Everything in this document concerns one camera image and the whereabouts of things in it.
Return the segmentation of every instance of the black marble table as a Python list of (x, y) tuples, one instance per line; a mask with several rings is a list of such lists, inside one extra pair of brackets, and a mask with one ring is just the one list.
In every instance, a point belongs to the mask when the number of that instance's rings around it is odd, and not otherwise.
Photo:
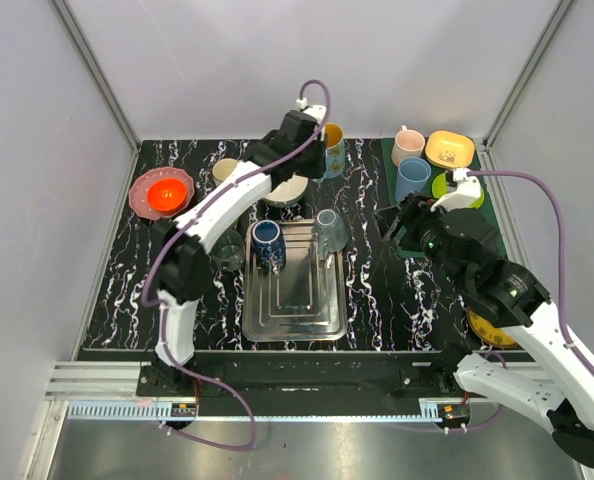
[[(253, 205), (241, 216), (243, 235), (262, 218), (313, 218), (335, 208), (344, 218), (350, 241), (344, 251), (348, 333), (333, 342), (253, 343), (242, 335), (244, 278), (241, 271), (214, 269), (210, 290), (201, 300), (195, 327), (198, 350), (440, 350), (457, 342), (482, 348), (469, 332), (464, 303), (425, 259), (400, 258), (383, 242), (372, 212), (389, 205), (381, 141), (346, 141), (346, 171), (322, 184), (310, 182), (306, 195), (285, 209)], [(174, 166), (195, 180), (194, 202), (214, 188), (211, 168), (222, 158), (241, 158), (245, 140), (146, 141), (134, 178), (151, 168)], [(157, 341), (158, 311), (144, 309), (139, 297), (156, 252), (151, 225), (139, 219), (128, 203), (117, 229), (105, 274), (78, 359), (112, 360), (151, 349)]]

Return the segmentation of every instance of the beige cup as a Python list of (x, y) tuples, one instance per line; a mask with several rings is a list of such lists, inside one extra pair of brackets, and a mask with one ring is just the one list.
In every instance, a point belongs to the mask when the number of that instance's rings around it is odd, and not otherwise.
[(222, 158), (213, 166), (213, 180), (215, 180), (215, 186), (219, 186), (228, 178), (228, 175), (233, 173), (239, 160), (234, 158)]
[(404, 158), (419, 157), (426, 146), (426, 139), (416, 130), (408, 130), (406, 125), (395, 135), (393, 153), (390, 156), (396, 167)]

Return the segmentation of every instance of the silver tray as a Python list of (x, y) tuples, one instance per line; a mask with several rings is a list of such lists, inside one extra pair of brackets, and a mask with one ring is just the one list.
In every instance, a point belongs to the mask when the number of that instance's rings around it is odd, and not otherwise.
[(257, 267), (246, 234), (243, 332), (253, 342), (336, 340), (346, 333), (346, 291), (341, 252), (317, 259), (312, 220), (277, 222), (286, 241), (286, 266)]

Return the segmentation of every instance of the orange bowl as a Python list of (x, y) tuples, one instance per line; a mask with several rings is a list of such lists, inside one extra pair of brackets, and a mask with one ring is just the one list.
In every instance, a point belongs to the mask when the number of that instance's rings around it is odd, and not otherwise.
[(176, 178), (163, 178), (148, 189), (148, 204), (162, 213), (170, 213), (181, 207), (186, 200), (186, 185)]

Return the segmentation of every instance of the dark blue mug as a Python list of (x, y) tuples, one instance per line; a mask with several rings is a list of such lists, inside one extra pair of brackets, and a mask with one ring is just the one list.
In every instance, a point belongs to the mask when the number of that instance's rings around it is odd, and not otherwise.
[(262, 220), (253, 227), (252, 243), (258, 265), (266, 272), (279, 273), (286, 266), (286, 242), (281, 227)]

